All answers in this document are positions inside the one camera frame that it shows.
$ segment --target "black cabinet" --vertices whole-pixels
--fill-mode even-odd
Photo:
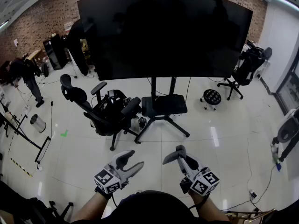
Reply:
[[[56,34],[54,37],[43,41],[43,45],[53,66],[53,69],[62,69],[66,65],[66,55],[59,35]]]

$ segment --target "monitor stand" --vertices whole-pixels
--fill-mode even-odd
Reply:
[[[187,113],[187,106],[184,100],[184,96],[175,95],[174,87],[176,85],[176,77],[171,78],[169,95],[166,96],[156,96],[156,77],[151,78],[151,97],[143,97],[142,101],[142,115],[149,117],[147,125],[144,129],[138,134],[135,138],[135,143],[140,144],[139,139],[144,134],[144,132],[149,128],[152,122],[156,120],[166,120],[175,126],[180,132],[182,132],[186,137],[189,137],[190,134],[178,126],[170,116],[172,114],[182,114]]]

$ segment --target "green tape mark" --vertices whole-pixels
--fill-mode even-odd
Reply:
[[[66,136],[67,136],[67,132],[68,132],[68,130],[66,129],[66,130],[65,130],[65,133],[62,133],[60,136],[61,136],[61,137],[66,137]]]

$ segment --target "office chair armrest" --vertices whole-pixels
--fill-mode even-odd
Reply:
[[[136,97],[121,111],[126,117],[131,116],[133,110],[140,104],[141,100]]]
[[[98,91],[100,91],[102,88],[106,86],[107,82],[103,81],[99,83],[96,87],[93,88],[93,90],[90,92],[92,95],[95,95]]]

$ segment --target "white marker cube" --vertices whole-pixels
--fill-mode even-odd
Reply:
[[[121,188],[121,180],[105,168],[94,176],[93,179],[97,186],[107,194]]]
[[[216,188],[218,183],[220,183],[219,178],[210,171],[198,176],[192,183],[190,189],[201,196],[205,196],[208,193],[212,192]]]

